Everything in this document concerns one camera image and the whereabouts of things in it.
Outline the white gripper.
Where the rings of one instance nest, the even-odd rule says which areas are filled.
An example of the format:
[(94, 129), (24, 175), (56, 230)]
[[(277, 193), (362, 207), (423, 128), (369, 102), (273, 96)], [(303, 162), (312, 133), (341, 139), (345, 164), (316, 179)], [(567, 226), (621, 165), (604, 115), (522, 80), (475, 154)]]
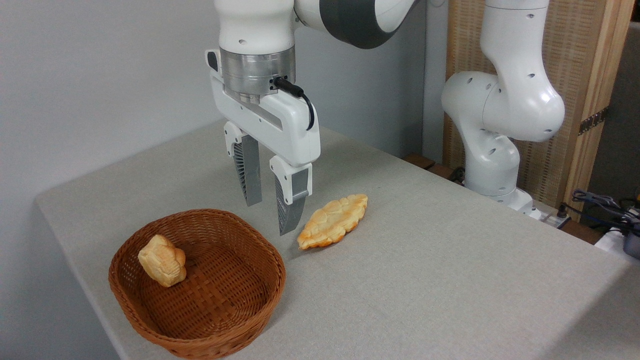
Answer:
[(248, 207), (262, 201), (259, 143), (275, 155), (281, 236), (295, 230), (306, 198), (313, 193), (313, 165), (320, 155), (320, 130), (309, 127), (312, 107), (279, 88), (277, 78), (295, 82), (294, 48), (274, 54), (236, 54), (222, 48), (206, 51), (215, 106), (224, 115), (227, 155), (233, 159)]

